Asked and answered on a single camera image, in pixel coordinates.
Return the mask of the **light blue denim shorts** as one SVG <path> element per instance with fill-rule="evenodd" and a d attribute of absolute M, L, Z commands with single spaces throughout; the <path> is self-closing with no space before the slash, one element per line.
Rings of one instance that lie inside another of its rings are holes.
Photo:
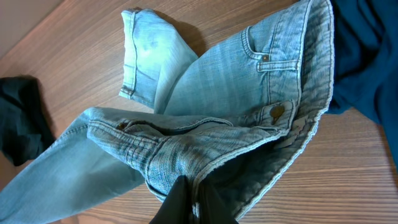
<path fill-rule="evenodd" d="M 197 56 L 153 10 L 122 12 L 119 94 L 153 113 L 88 108 L 1 192 L 2 223 L 50 223 L 146 184 L 162 202 L 213 184 L 235 220 L 315 135 L 333 92 L 329 0 L 299 1 Z"/>

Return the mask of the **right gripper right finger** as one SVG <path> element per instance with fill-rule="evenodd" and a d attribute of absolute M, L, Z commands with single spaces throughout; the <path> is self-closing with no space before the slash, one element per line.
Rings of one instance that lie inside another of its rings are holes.
<path fill-rule="evenodd" d="M 238 224 L 211 182 L 203 180 L 200 183 L 198 196 L 201 224 Z"/>

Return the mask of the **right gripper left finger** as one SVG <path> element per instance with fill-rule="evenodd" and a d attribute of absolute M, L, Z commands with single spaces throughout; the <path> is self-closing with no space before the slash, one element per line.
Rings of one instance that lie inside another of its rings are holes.
<path fill-rule="evenodd" d="M 189 222 L 190 193 L 188 180 L 179 176 L 168 196 L 149 224 L 186 224 Z"/>

